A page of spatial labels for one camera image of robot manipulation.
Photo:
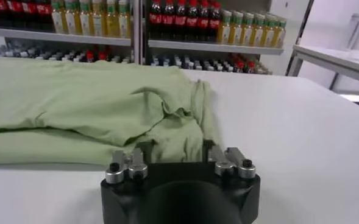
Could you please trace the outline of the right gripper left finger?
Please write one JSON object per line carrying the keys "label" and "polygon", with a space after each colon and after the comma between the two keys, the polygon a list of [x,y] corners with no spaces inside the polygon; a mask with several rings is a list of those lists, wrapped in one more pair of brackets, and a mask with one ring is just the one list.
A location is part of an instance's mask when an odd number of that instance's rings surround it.
{"label": "right gripper left finger", "polygon": [[126,178],[143,181],[147,176],[148,166],[144,163],[143,151],[140,148],[135,148],[130,156],[126,156],[123,151],[115,151],[105,171],[105,180],[108,184],[119,184]]}

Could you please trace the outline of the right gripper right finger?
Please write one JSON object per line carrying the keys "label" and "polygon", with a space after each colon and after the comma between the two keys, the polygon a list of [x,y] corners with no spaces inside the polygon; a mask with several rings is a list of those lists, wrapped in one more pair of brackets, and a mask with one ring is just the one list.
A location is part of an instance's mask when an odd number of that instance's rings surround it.
{"label": "right gripper right finger", "polygon": [[235,172],[242,179],[253,179],[256,167],[237,147],[228,147],[223,151],[212,140],[203,141],[203,160],[215,163],[215,174],[220,177],[232,176]]}

